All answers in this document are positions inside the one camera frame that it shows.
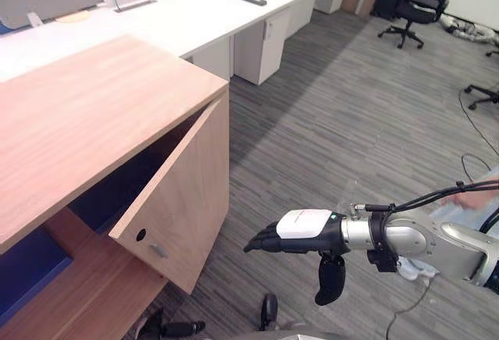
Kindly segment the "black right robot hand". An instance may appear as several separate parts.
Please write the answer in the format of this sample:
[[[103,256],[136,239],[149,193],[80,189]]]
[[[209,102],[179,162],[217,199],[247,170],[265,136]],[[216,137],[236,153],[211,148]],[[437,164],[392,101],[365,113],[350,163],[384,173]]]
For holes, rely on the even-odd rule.
[[[342,234],[343,216],[324,209],[301,209],[286,213],[279,221],[259,231],[243,248],[248,253],[263,250],[268,253],[319,253],[318,306],[336,301],[345,286],[345,261],[349,252]]]

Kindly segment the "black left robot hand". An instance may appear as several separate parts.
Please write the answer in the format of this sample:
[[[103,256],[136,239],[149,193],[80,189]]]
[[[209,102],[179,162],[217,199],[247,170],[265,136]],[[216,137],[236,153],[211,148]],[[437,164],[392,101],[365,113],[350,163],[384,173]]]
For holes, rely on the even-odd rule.
[[[163,309],[156,310],[149,317],[144,318],[138,325],[135,339],[178,339],[188,338],[199,334],[206,328],[204,321],[163,323]]]

